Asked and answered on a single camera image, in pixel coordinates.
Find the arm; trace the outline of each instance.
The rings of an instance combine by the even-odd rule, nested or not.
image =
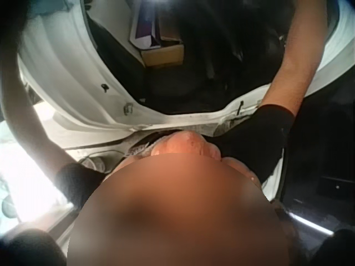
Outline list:
[[[4,117],[18,143],[44,174],[54,181],[65,165],[75,161],[48,138],[29,102],[19,77],[16,41],[4,40],[0,53],[0,92]]]
[[[297,0],[285,55],[262,105],[279,105],[297,115],[321,62],[327,35],[327,1]]]

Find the car floor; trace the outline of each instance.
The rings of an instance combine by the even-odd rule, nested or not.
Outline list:
[[[282,202],[331,231],[355,229],[355,68],[305,100],[291,131]],[[300,224],[310,250],[326,237]]]

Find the person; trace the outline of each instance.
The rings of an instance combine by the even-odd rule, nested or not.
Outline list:
[[[270,176],[282,155],[287,135],[322,59],[327,35],[326,9],[326,0],[296,1],[282,65],[258,110],[249,120],[215,138],[191,131],[163,133],[131,150],[130,156],[110,176],[78,164],[48,138],[19,78],[16,34],[7,34],[0,42],[3,114],[19,144],[78,209],[82,209],[93,192],[119,170],[156,155],[209,157],[236,169],[261,189],[261,184]],[[203,166],[196,164],[190,167],[191,171],[198,171]],[[154,187],[154,184],[146,185],[147,190]]]

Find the screw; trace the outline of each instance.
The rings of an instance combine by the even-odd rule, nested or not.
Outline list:
[[[106,84],[102,84],[101,87],[104,89],[105,93],[110,89]]]

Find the shirt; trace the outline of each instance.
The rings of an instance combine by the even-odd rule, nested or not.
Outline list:
[[[293,121],[294,116],[287,109],[277,105],[265,105],[249,120],[226,134],[205,138],[221,150],[223,157],[234,157],[243,162],[263,183],[282,156]],[[82,209],[104,179],[104,173],[73,163],[59,171],[55,185],[69,201]]]

